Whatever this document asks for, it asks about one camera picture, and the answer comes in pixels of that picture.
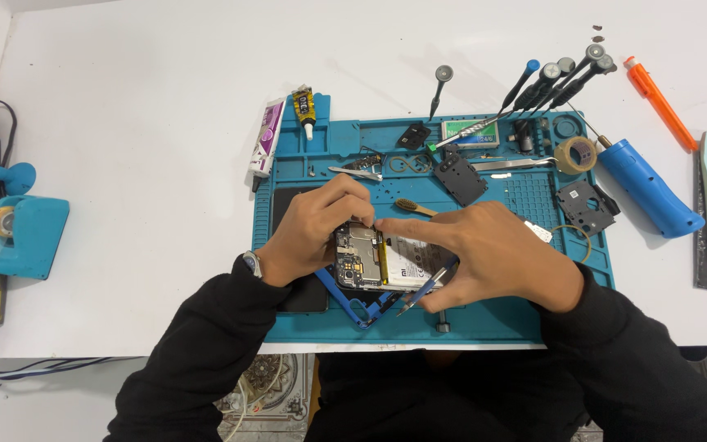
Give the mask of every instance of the phone battery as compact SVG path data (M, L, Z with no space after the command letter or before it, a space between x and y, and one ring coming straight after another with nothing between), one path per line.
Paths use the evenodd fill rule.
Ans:
M457 135L466 127L477 123L477 120L448 120L441 124L441 139L447 139ZM467 137L463 137L455 142L460 149L476 149L486 147L498 147L498 122L494 122Z
M387 286L418 289L452 257L452 253L441 246L415 239L383 234L383 244L381 273L386 277ZM442 287L453 275L453 271L447 272L435 287Z

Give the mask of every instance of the black sleeve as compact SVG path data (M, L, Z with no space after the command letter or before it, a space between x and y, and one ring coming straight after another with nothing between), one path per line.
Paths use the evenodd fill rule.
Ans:
M212 402L250 366L289 291L253 276L241 256L229 275L207 281L179 307L146 367L127 377L104 441L219 441Z
M545 345L583 387L585 407L606 439L707 441L707 381L664 325L578 266L585 287L574 310L535 307Z

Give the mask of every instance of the glue tube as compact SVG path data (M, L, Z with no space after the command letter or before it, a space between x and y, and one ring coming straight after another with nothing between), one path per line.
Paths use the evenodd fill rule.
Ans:
M307 140L313 140L315 126L315 104L313 104L313 88L303 84L298 90L291 92L294 97L294 110L299 117L299 125L305 128Z
M252 190L255 193L263 178L268 178L272 171L277 139L280 137L280 124L285 112L285 97L266 103L266 110L261 120L261 130L255 141L255 149L250 157L248 171L253 173Z

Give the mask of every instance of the tape roll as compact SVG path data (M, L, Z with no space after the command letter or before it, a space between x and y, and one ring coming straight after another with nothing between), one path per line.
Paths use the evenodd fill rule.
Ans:
M571 152L580 156L580 162L572 159ZM596 147L586 137L572 137L555 146L555 165L566 175L578 175L590 171L596 165Z
M13 220L15 219L15 206L0 207L0 236L13 237Z

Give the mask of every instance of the wooden brush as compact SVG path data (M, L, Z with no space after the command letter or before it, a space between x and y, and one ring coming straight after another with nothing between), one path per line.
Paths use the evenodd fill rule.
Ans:
M430 210L427 207L422 207L417 203L411 200L407 200L405 198L398 198L394 201L394 204L399 208L405 209L409 212L423 213L427 216L436 216L438 214L438 212L436 212L435 210Z

